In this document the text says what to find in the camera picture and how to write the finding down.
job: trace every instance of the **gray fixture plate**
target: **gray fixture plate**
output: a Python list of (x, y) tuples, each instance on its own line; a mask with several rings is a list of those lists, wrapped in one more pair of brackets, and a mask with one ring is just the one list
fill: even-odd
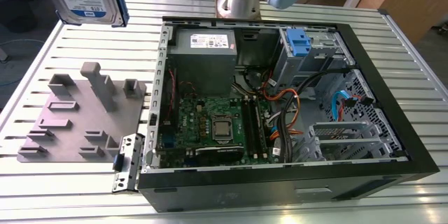
[[(123, 81), (113, 81), (115, 89), (113, 101), (117, 108), (111, 112), (105, 112), (91, 91), (89, 81), (73, 80), (73, 82), (74, 86), (65, 86), (71, 97), (55, 97), (53, 93), (50, 94), (33, 130), (43, 130), (37, 126), (41, 120), (67, 119), (71, 125), (69, 127), (49, 127), (47, 130), (53, 133), (51, 139), (33, 141), (26, 137), (25, 144), (18, 150), (17, 160), (19, 162), (111, 162), (118, 152), (122, 136), (135, 132), (143, 95), (126, 98), (122, 91)], [(143, 83), (138, 82), (138, 86), (143, 94), (146, 89)], [(77, 110), (50, 111), (47, 109), (50, 103), (58, 104), (57, 102), (66, 101), (66, 99), (75, 101)], [(95, 139), (93, 137), (87, 141), (85, 131), (103, 131), (113, 140), (107, 137), (97, 137)], [(43, 153), (25, 154), (26, 157), (21, 155), (22, 152), (33, 151), (38, 146), (46, 150)]]

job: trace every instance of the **floor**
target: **floor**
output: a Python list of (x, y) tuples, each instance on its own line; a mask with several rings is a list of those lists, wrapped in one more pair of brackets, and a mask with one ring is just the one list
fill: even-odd
[[(33, 31), (27, 33), (10, 33), (0, 25), (0, 44), (15, 39), (34, 39), (45, 41), (57, 22), (50, 0), (35, 0), (30, 2), (33, 13), (38, 23)], [(18, 80), (38, 53), (41, 43), (35, 41), (18, 41), (1, 46), (9, 55), (9, 61), (0, 64), (0, 110), (17, 87)], [(439, 80), (448, 87), (448, 35), (437, 35), (437, 30), (430, 30), (415, 48), (437, 74)]]

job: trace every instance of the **aluminum workbench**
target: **aluminum workbench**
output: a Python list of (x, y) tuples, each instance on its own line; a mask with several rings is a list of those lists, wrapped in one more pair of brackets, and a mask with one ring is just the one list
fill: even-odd
[[(110, 223), (446, 223), (448, 92), (391, 19), (375, 10), (261, 4), (262, 19), (350, 24), (439, 173), (379, 191), (362, 200), (294, 206), (157, 214), (139, 195), (111, 195), (110, 164), (26, 163), (15, 153), (46, 101), (49, 78), (81, 78), (97, 61), (113, 80), (134, 78), (151, 90), (161, 16), (214, 16), (214, 0), (125, 0), (126, 28), (58, 23), (0, 114), (0, 221)], [(145, 134), (147, 101), (138, 132)]]

